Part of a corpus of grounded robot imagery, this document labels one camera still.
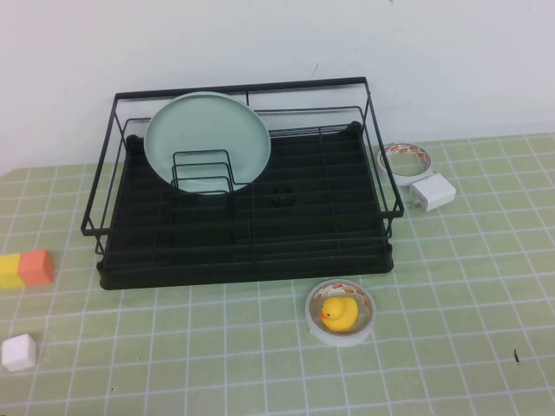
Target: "white charger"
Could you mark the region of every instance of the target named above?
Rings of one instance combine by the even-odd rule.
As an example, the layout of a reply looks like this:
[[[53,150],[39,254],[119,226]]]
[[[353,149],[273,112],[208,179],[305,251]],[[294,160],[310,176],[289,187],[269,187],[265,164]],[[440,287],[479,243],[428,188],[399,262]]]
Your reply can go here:
[[[424,211],[430,211],[454,200],[457,191],[447,179],[440,173],[429,178],[414,182],[409,189],[410,196],[415,204],[424,207]]]

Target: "orange block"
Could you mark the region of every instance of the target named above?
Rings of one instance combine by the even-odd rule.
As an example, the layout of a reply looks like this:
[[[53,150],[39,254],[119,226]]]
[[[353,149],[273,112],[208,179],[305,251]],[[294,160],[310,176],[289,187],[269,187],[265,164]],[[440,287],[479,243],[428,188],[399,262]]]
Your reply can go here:
[[[46,250],[28,251],[21,254],[17,274],[25,286],[52,283],[54,262]]]

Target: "white wall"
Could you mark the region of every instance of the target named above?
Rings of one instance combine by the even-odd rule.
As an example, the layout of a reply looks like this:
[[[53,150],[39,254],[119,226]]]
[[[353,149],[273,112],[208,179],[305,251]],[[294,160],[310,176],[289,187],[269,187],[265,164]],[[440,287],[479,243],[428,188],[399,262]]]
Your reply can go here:
[[[365,75],[386,141],[555,131],[554,16],[553,0],[9,0],[0,173],[96,160],[113,94],[153,88]]]

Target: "toy block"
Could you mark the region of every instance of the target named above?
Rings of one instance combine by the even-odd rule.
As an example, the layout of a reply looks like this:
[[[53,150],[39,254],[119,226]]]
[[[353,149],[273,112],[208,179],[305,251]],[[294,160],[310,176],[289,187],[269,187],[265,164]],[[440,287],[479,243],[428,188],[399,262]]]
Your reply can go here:
[[[25,286],[38,286],[52,283],[54,262],[46,250],[28,251],[21,254],[17,274]]]
[[[19,335],[2,343],[2,365],[10,371],[36,365],[36,342],[30,335]]]
[[[0,256],[0,288],[14,289],[25,286],[19,273],[17,273],[20,258],[20,254]]]

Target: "yellow block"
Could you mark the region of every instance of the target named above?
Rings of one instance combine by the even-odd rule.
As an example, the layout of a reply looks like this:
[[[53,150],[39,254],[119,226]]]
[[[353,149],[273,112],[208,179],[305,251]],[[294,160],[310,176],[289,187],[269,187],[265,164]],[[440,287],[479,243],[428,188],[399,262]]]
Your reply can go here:
[[[25,286],[22,278],[19,277],[19,254],[9,254],[0,256],[0,288],[13,289]]]

